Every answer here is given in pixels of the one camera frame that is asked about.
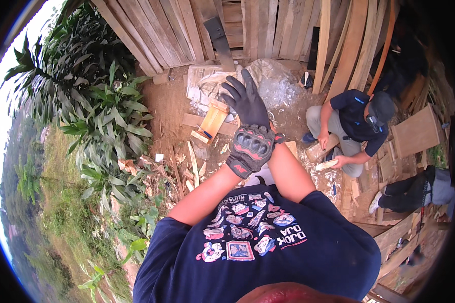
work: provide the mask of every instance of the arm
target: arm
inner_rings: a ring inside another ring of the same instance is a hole
[[[209,215],[222,198],[241,181],[227,165],[223,165],[204,183],[180,200],[168,217],[194,226]]]
[[[275,146],[268,167],[278,191],[285,199],[300,203],[309,193],[316,190],[310,174],[284,143]]]
[[[360,153],[357,153],[350,157],[344,155],[335,156],[335,159],[339,160],[339,162],[332,166],[332,168],[341,168],[342,166],[349,163],[364,164],[371,159],[371,156],[366,154],[365,151],[361,151]]]
[[[330,119],[332,111],[333,108],[330,104],[330,100],[325,102],[320,110],[320,134],[317,139],[320,142],[320,147],[324,150],[328,142],[328,119]]]

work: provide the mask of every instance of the dirt ground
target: dirt ground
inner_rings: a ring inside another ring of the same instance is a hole
[[[231,142],[231,137],[222,134],[217,135],[217,138],[214,140],[214,142],[217,142],[216,144],[211,144],[209,146],[197,141],[197,139],[194,141],[190,138],[190,132],[194,128],[182,125],[184,113],[196,114],[196,111],[191,108],[190,102],[185,96],[186,85],[184,83],[184,75],[187,75],[187,71],[188,66],[173,68],[169,82],[155,85],[152,80],[148,80],[142,88],[142,94],[145,95],[145,105],[150,109],[154,116],[154,120],[152,120],[151,123],[151,131],[154,134],[154,144],[150,151],[150,156],[154,157],[155,153],[161,153],[164,154],[164,158],[168,160],[170,157],[170,145],[173,146],[177,157],[179,155],[186,155],[186,160],[178,167],[184,190],[186,190],[186,188],[183,173],[187,167],[190,166],[189,151],[186,142],[188,140],[193,142],[194,150],[198,157],[197,165],[199,168],[202,166],[203,161],[206,161],[206,178],[225,162],[229,151],[224,154],[220,154],[220,151],[226,143]],[[303,67],[301,70],[292,70],[291,72],[299,79],[304,71],[305,68]],[[308,90],[305,90],[303,94],[296,96],[296,99],[290,106],[281,105],[271,112],[275,117],[274,125],[277,128],[277,131],[284,133],[287,141],[295,141],[297,143],[299,159],[307,171],[311,173],[317,189],[327,195],[340,210],[342,172],[340,170],[332,169],[315,172],[314,167],[318,163],[310,163],[305,155],[305,150],[309,148],[309,146],[300,141],[303,134],[308,131],[305,113],[308,107],[321,105],[323,103],[323,99],[325,98],[324,94],[327,93],[329,89],[329,83],[324,87],[321,94],[312,95],[312,89],[309,88]],[[403,113],[399,112],[389,125],[398,124],[405,118]],[[390,133],[388,140],[391,140],[392,138],[393,136]],[[384,143],[381,150],[386,151],[386,145],[387,143]],[[367,181],[364,186],[361,184],[359,185],[360,196],[356,199],[357,204],[351,200],[351,205],[343,212],[343,215],[345,215],[347,220],[372,224],[377,223],[376,213],[369,214],[367,211],[372,199],[379,190],[379,182],[381,182],[377,163],[378,156],[376,154],[368,162],[368,169],[364,170],[363,175],[361,176],[361,178],[365,178]],[[402,173],[410,173],[412,176],[415,175],[415,156],[402,159],[401,167]],[[336,195],[334,195],[332,190],[334,184],[336,185]],[[383,224],[396,224],[397,222],[398,221],[385,221]],[[413,282],[418,276],[424,275],[431,266],[438,254],[439,247],[443,243],[444,233],[445,232],[441,231],[438,233],[430,233],[422,244],[422,250],[427,256],[425,263],[403,272],[395,270],[381,279],[380,283],[396,289],[398,292],[403,292],[408,284]]]

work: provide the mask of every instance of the black pants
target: black pants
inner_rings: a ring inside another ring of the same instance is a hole
[[[374,93],[382,91],[386,85],[388,93],[391,97],[400,97],[403,90],[408,86],[410,82],[406,80],[403,74],[396,68],[393,67],[389,70],[381,80],[377,83],[376,88],[374,88]]]
[[[395,212],[412,211],[423,206],[426,176],[419,173],[406,180],[386,186],[384,195],[379,199],[379,206]]]

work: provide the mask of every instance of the person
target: person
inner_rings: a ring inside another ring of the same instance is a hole
[[[384,186],[371,202],[369,213],[378,207],[401,213],[430,203],[444,205],[452,201],[455,201],[455,189],[451,186],[450,171],[429,165],[416,176]],[[447,213],[451,217],[453,208]]]
[[[379,92],[370,96],[352,89],[345,91],[322,106],[307,110],[310,132],[302,137],[303,143],[320,142],[325,150],[329,132],[339,137],[340,148],[335,147],[327,160],[338,159],[333,168],[351,177],[362,173],[365,162],[376,154],[388,136],[387,122],[393,117],[394,103],[388,94]],[[367,141],[364,151],[361,143]]]
[[[246,87],[222,84],[243,122],[231,153],[157,223],[133,301],[360,301],[379,272],[376,242],[316,190],[242,75]],[[262,167],[274,184],[256,178]],[[249,176],[251,186],[231,190]]]
[[[414,36],[411,31],[405,31],[397,43],[396,50],[401,53],[393,62],[391,69],[377,83],[374,92],[381,92],[388,86],[386,93],[399,98],[403,90],[416,79],[418,73],[424,77],[428,76],[428,61],[425,57],[428,39],[421,32]]]

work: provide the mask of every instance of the white shoe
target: white shoe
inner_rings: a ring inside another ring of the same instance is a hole
[[[376,197],[371,202],[369,206],[369,213],[372,214],[378,207],[379,207],[379,199],[382,197],[382,193],[380,191],[377,192]]]

